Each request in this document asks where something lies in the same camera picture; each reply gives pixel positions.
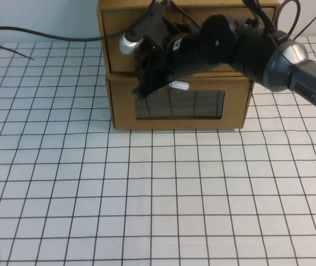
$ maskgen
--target cardboard drawer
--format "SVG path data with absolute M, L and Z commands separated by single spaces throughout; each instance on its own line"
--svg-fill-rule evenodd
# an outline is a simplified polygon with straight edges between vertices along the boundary
M 150 0 L 100 0 L 98 8 L 100 32 L 109 35 L 118 32 L 133 24 L 141 17 Z M 252 18 L 252 13 L 243 5 L 242 0 L 176 0 L 183 10 L 190 14 L 199 23 L 203 23 L 209 16 L 225 14 Z M 279 5 L 278 0 L 259 0 L 266 14 L 273 18 Z M 188 20 L 173 7 L 168 7 L 166 17 L 176 23 L 187 23 Z M 134 55 L 124 55 L 119 48 L 120 37 L 104 42 L 104 56 L 106 72 L 133 73 L 139 62 Z M 228 65 L 222 65 L 212 71 L 234 71 Z
M 139 100 L 136 78 L 112 75 L 106 81 L 111 117 L 117 129 L 240 129 L 253 84 L 242 76 L 200 74 L 182 79 L 188 91 L 166 86 Z

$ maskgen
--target table surface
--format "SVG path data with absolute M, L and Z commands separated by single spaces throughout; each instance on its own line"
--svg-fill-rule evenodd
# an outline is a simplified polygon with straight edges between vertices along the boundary
M 256 85 L 242 130 L 119 131 L 100 42 L 3 45 L 35 61 L 0 50 L 2 266 L 316 265 L 310 103 Z

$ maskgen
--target white wall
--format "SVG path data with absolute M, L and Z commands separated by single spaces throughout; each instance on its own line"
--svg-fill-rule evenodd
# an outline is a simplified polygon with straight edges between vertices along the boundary
M 315 16 L 316 16 L 316 0 L 300 0 L 302 10 L 298 25 L 294 31 L 294 35 L 299 33 Z M 289 31 L 296 14 L 296 5 L 289 3 L 280 16 L 279 29 L 286 32 Z M 306 36 L 316 36 L 316 21 L 303 34 Z
M 11 25 L 66 37 L 96 37 L 99 35 L 96 13 L 98 1 L 0 0 L 0 25 Z M 316 0 L 300 1 L 302 15 L 295 33 L 298 33 L 316 15 Z M 281 15 L 279 28 L 288 31 L 294 16 L 295 5 L 290 3 Z M 305 32 L 305 35 L 316 36 L 316 22 Z M 34 40 L 44 39 L 30 34 L 0 32 L 0 42 Z
M 21 27 L 65 37 L 97 37 L 99 36 L 96 12 L 98 1 L 0 0 L 0 26 Z M 0 32 L 0 42 L 34 40 L 45 39 L 8 30 Z

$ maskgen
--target drawer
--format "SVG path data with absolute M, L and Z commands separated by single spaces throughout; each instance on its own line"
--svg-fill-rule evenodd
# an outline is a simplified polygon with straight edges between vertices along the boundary
M 181 81 L 189 83 L 188 91 L 166 86 L 141 100 L 132 93 L 137 79 L 112 75 L 106 87 L 115 128 L 243 128 L 253 88 L 247 78 L 200 74 Z

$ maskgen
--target black cylindrical object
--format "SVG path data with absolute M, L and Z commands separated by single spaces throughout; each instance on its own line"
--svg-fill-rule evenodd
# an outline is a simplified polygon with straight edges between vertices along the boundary
M 167 49 L 168 81 L 228 64 L 237 44 L 233 22 L 223 15 L 211 16 L 199 31 L 174 38 Z

